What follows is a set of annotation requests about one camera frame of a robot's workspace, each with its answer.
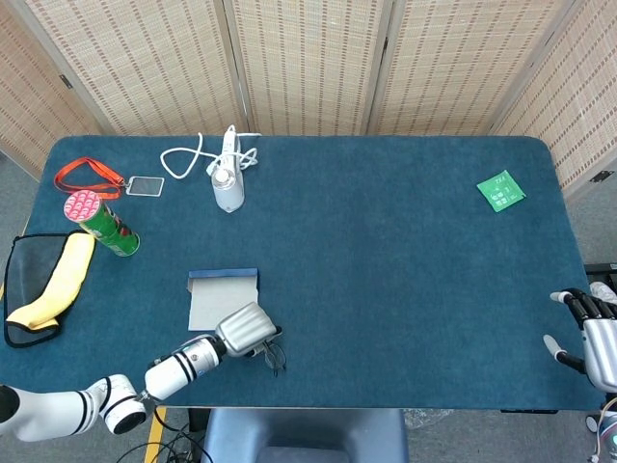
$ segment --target pringles can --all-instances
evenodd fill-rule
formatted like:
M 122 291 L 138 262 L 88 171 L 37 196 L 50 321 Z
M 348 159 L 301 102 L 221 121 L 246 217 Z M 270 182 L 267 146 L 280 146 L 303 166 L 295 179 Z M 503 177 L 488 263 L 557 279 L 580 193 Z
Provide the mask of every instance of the pringles can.
M 128 228 L 94 191 L 79 190 L 70 195 L 65 202 L 65 216 L 117 256 L 131 256 L 139 248 L 139 235 Z

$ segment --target teal felt table surface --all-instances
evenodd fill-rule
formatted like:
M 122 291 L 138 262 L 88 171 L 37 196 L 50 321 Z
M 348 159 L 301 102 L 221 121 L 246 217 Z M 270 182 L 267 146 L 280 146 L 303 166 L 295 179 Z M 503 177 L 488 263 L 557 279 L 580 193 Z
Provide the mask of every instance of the teal felt table surface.
M 184 180 L 162 150 L 197 137 L 72 137 L 50 153 L 27 233 L 69 232 L 53 177 L 88 155 L 128 178 L 165 177 L 160 198 L 110 206 L 141 236 L 119 258 L 97 245 L 62 334 L 0 346 L 0 381 L 37 392 L 126 374 L 187 331 L 190 270 L 259 269 L 259 305 L 281 325 L 287 370 L 225 358 L 178 406 L 594 409 L 602 397 L 557 364 L 575 354 L 567 308 L 549 294 L 586 278 L 547 147 L 526 137 L 261 137 L 246 201 L 216 206 L 207 160 Z M 221 138 L 204 150 L 220 152 Z M 183 172 L 192 156 L 168 162 Z M 495 213 L 476 184 L 507 170 L 526 198 Z M 66 182 L 97 180 L 87 168 Z

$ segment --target floor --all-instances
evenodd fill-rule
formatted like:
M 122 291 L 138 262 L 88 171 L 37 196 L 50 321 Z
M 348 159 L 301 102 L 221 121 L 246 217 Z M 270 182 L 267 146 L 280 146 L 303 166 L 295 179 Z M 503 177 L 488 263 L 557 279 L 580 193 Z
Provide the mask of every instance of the floor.
M 26 223 L 36 190 L 37 184 L 0 154 L 0 270 L 4 269 L 13 237 L 21 233 Z M 616 195 L 617 176 L 569 205 L 573 228 L 586 262 L 617 261 Z M 168 420 L 171 424 L 183 425 L 186 413 L 172 410 Z M 410 460 L 415 463 L 581 463 L 586 461 L 594 447 L 593 435 L 586 430 L 583 420 L 584 414 L 577 412 L 524 415 L 487 411 L 410 411 L 406 417 Z M 99 422 L 87 434 L 48 442 L 26 444 L 13 436 L 4 436 L 0 438 L 0 461 L 113 463 L 133 446 L 146 442 L 148 433 L 149 422 L 124 436 L 111 435 Z M 145 451 L 139 449 L 122 461 L 141 463 L 144 456 Z

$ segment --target green packet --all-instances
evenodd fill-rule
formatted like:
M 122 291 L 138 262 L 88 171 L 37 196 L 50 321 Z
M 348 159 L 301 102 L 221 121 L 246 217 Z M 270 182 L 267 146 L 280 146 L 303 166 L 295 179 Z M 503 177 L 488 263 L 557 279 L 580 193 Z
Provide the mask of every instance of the green packet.
M 508 171 L 503 171 L 476 186 L 495 212 L 500 212 L 525 198 L 525 193 Z

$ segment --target red lanyard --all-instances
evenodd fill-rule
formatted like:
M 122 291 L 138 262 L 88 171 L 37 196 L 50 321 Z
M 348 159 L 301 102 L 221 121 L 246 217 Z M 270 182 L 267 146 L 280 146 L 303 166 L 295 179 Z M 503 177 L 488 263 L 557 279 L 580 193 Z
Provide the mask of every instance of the red lanyard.
M 82 164 L 88 164 L 93 171 L 101 177 L 109 180 L 109 183 L 99 183 L 97 185 L 68 185 L 63 182 L 64 178 L 75 168 Z M 74 193 L 79 190 L 92 190 L 98 194 L 103 200 L 115 200 L 120 197 L 121 189 L 124 186 L 124 178 L 117 172 L 112 171 L 109 167 L 91 157 L 80 157 L 66 164 L 58 174 L 54 177 L 54 185 L 61 191 L 66 193 Z

